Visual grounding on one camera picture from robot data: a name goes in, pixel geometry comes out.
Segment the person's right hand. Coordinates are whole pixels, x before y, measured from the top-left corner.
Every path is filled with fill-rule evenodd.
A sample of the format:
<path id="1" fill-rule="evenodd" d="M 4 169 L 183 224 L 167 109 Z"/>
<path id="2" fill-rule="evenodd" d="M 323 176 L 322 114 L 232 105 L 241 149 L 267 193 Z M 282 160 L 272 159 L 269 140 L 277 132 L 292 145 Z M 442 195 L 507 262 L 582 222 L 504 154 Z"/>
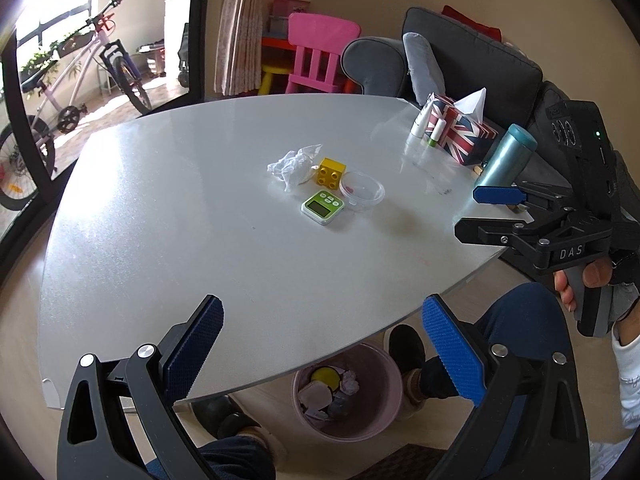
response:
<path id="1" fill-rule="evenodd" d="M 554 272 L 554 287 L 577 321 L 585 319 L 588 299 L 596 298 L 597 320 L 613 325 L 631 314 L 639 303 L 639 263 L 624 257 L 613 261 L 597 258 L 585 266 Z"/>

